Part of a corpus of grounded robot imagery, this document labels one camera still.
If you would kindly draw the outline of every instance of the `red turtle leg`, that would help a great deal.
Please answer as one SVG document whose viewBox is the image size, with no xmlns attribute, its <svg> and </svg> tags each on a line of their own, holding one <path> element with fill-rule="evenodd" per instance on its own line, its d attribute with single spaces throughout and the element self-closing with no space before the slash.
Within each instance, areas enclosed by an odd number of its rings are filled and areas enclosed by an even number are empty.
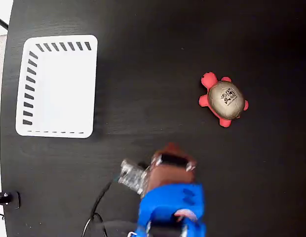
<svg viewBox="0 0 306 237">
<path fill-rule="evenodd" d="M 222 127 L 229 127 L 229 126 L 231 125 L 231 120 L 221 118 L 221 119 L 220 119 L 220 125 L 221 125 Z"/>
<path fill-rule="evenodd" d="M 208 103 L 208 95 L 202 95 L 199 98 L 199 105 L 202 107 L 206 107 L 209 105 Z"/>
<path fill-rule="evenodd" d="M 244 110 L 247 110 L 248 109 L 248 101 L 245 100 L 245 106 L 244 106 Z"/>
<path fill-rule="evenodd" d="M 231 80 L 230 78 L 228 78 L 228 77 L 224 77 L 224 78 L 222 78 L 221 80 L 225 80 L 225 81 L 229 81 L 229 82 L 232 81 L 232 80 Z"/>
<path fill-rule="evenodd" d="M 201 83 L 207 88 L 211 88 L 215 83 L 217 83 L 218 80 L 216 78 L 216 75 L 214 73 L 206 73 L 201 78 Z"/>
</svg>

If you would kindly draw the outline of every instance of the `black cable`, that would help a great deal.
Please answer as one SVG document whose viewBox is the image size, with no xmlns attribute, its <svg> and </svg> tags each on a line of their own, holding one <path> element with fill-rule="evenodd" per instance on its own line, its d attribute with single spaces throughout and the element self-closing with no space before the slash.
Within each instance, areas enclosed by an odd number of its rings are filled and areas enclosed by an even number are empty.
<svg viewBox="0 0 306 237">
<path fill-rule="evenodd" d="M 3 26 L 5 29 L 8 30 L 8 25 L 6 22 L 4 22 L 2 19 L 0 19 L 0 26 Z"/>
<path fill-rule="evenodd" d="M 99 193 L 94 205 L 93 205 L 93 208 L 90 212 L 90 215 L 89 215 L 89 218 L 85 224 L 85 227 L 84 227 L 84 230 L 82 232 L 82 235 L 81 237 L 84 237 L 85 236 L 85 233 L 86 233 L 86 230 L 87 230 L 87 227 L 89 226 L 90 222 L 94 221 L 94 217 L 97 216 L 100 223 L 103 223 L 103 218 L 101 217 L 101 215 L 99 213 L 96 212 L 96 209 L 98 207 L 98 204 L 100 202 L 100 200 L 104 197 L 105 193 L 108 191 L 108 189 L 110 188 L 110 186 L 112 185 L 113 181 L 114 180 L 111 180 Z M 103 232 L 104 232 L 104 237 L 108 237 L 107 235 L 107 231 L 106 231 L 106 228 L 105 228 L 105 225 L 103 226 Z"/>
</svg>

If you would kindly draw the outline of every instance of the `rectangular slot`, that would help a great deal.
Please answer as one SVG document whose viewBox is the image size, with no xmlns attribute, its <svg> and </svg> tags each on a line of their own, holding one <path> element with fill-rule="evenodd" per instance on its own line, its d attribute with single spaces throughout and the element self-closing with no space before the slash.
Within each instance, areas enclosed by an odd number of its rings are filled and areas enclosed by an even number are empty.
<svg viewBox="0 0 306 237">
<path fill-rule="evenodd" d="M 31 73 L 33 75 L 37 75 L 36 72 L 34 70 L 32 70 L 31 68 L 27 68 L 27 72 Z"/>
<path fill-rule="evenodd" d="M 25 124 L 25 125 L 33 125 L 33 122 L 30 122 L 28 120 L 24 120 L 23 119 L 23 124 Z"/>
<path fill-rule="evenodd" d="M 23 115 L 24 115 L 24 116 L 30 116 L 30 117 L 32 117 L 32 116 L 33 116 L 33 114 L 32 114 L 32 113 L 29 113 L 29 112 L 27 112 L 27 111 L 24 111 Z"/>
<path fill-rule="evenodd" d="M 48 51 L 50 51 L 50 52 L 52 51 L 47 43 L 44 43 L 43 45 L 47 48 Z"/>
<path fill-rule="evenodd" d="M 28 108 L 33 108 L 34 106 L 32 104 L 29 104 L 27 102 L 24 102 L 24 106 L 25 107 L 28 107 Z"/>
<path fill-rule="evenodd" d="M 58 46 L 56 46 L 56 43 L 52 43 L 52 46 L 55 48 L 56 51 L 59 52 L 59 48 L 58 48 Z"/>
<path fill-rule="evenodd" d="M 36 83 L 36 81 L 34 79 L 30 78 L 29 76 L 26 76 L 26 80 L 30 81 L 32 83 Z"/>
<path fill-rule="evenodd" d="M 85 45 L 86 45 L 86 47 L 88 48 L 88 50 L 92 50 L 91 47 L 90 47 L 89 42 L 85 42 Z"/>
<path fill-rule="evenodd" d="M 30 65 L 33 65 L 34 67 L 37 67 L 37 64 L 34 63 L 33 61 L 31 61 L 30 59 L 28 60 L 28 63 L 29 63 Z"/>
<path fill-rule="evenodd" d="M 44 52 L 43 48 L 41 47 L 40 44 L 36 43 L 36 46 L 41 50 L 41 52 Z"/>
<path fill-rule="evenodd" d="M 34 57 L 35 59 L 38 59 L 38 56 L 36 56 L 34 53 L 32 53 L 31 51 L 29 51 L 29 55 Z"/>
<path fill-rule="evenodd" d="M 80 44 L 80 42 L 76 42 L 76 44 L 78 45 L 78 47 L 79 47 L 80 50 L 83 50 L 83 47 L 82 47 L 82 45 Z"/>
<path fill-rule="evenodd" d="M 27 90 L 35 91 L 35 89 L 34 89 L 33 87 L 29 86 L 29 85 L 26 85 L 25 88 L 26 88 Z"/>
<path fill-rule="evenodd" d="M 72 42 L 68 42 L 68 44 L 69 44 L 69 46 L 70 46 L 71 50 L 75 51 L 75 48 L 74 48 L 74 46 L 73 46 Z"/>
<path fill-rule="evenodd" d="M 32 95 L 29 95 L 29 94 L 27 94 L 27 93 L 25 93 L 25 98 L 27 98 L 27 99 L 31 99 L 31 100 L 33 100 L 33 99 L 34 99 L 34 97 L 33 97 Z"/>
<path fill-rule="evenodd" d="M 61 43 L 60 43 L 60 46 L 64 49 L 64 51 L 68 51 L 68 50 L 66 49 L 64 43 L 61 42 Z"/>
</svg>

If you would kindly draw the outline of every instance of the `black clamp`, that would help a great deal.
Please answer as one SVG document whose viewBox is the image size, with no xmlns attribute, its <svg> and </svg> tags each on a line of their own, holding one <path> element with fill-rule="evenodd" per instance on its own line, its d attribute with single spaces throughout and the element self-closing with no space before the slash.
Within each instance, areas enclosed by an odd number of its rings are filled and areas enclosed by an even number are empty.
<svg viewBox="0 0 306 237">
<path fill-rule="evenodd" d="M 18 192 L 0 193 L 0 205 L 9 205 L 14 209 L 19 209 L 20 207 L 20 196 Z"/>
</svg>

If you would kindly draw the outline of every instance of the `red object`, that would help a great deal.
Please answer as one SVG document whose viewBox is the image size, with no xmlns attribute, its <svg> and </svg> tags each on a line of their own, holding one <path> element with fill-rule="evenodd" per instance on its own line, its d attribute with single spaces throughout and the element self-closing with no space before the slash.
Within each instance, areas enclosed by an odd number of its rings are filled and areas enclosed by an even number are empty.
<svg viewBox="0 0 306 237">
<path fill-rule="evenodd" d="M 225 81 L 229 81 L 231 82 L 231 79 L 228 77 L 223 77 L 221 80 L 225 80 Z M 208 89 L 213 87 L 215 84 L 218 83 L 217 77 L 216 75 L 214 75 L 214 73 L 206 73 L 202 78 L 201 78 L 201 83 Z M 210 106 L 209 102 L 208 102 L 208 95 L 202 95 L 199 98 L 199 105 L 202 107 L 209 107 L 209 109 L 214 113 L 215 116 L 217 116 L 219 118 L 220 121 L 220 125 L 222 127 L 229 127 L 231 125 L 231 119 L 226 119 L 226 118 L 222 118 L 220 117 L 214 110 L 213 108 Z M 244 106 L 244 110 L 248 109 L 248 101 L 245 100 L 245 106 Z"/>
</svg>

